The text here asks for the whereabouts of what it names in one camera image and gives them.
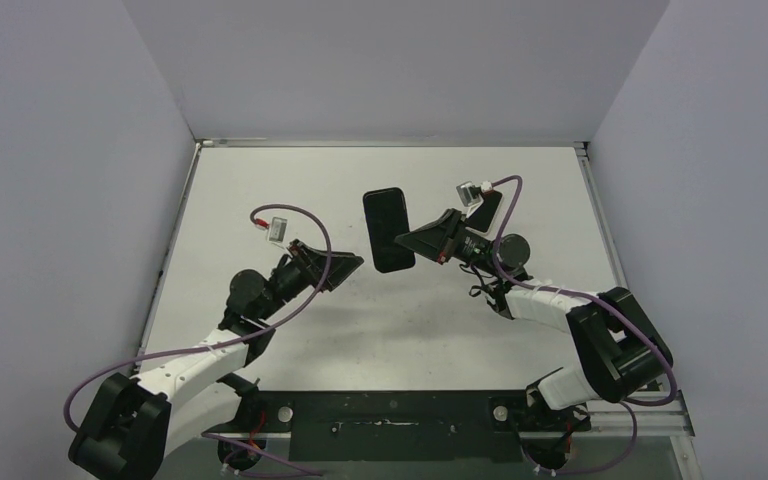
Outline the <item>black phone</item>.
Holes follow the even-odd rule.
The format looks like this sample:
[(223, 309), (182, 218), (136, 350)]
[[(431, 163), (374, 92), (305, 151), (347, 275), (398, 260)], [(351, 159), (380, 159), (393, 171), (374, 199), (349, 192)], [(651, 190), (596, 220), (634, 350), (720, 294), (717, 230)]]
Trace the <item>black phone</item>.
[(413, 268), (415, 254), (395, 242), (410, 231), (403, 191), (398, 187), (368, 191), (362, 203), (375, 269), (388, 274)]

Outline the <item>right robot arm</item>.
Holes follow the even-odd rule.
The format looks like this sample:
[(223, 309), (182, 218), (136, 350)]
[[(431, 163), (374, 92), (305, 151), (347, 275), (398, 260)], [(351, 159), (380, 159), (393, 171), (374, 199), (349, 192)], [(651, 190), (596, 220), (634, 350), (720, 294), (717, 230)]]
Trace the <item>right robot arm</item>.
[(479, 283), (478, 291), (497, 314), (570, 336), (576, 360), (526, 389), (525, 414), (535, 427), (551, 428), (565, 409), (591, 400), (645, 406), (647, 400), (634, 394), (660, 376), (666, 377), (669, 391), (657, 403), (675, 399), (672, 354), (628, 289), (580, 292), (534, 279), (525, 270), (530, 245), (524, 237), (500, 234), (489, 240), (471, 231), (455, 209), (397, 235), (395, 242), (439, 264), (456, 259), (472, 272), (492, 276), (491, 282)]

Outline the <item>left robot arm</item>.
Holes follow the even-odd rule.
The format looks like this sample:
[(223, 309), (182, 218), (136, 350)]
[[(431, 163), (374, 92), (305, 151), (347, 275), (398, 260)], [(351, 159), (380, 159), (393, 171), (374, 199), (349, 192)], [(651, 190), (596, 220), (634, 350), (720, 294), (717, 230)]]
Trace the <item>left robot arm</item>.
[(269, 345), (277, 328), (267, 319), (307, 288), (336, 289), (363, 262), (351, 252), (294, 240), (270, 276), (252, 269), (235, 274), (222, 320), (198, 345), (155, 368), (131, 377), (116, 372), (102, 382), (69, 460), (97, 479), (151, 479), (168, 454), (213, 426), (250, 428), (259, 405), (235, 373)]

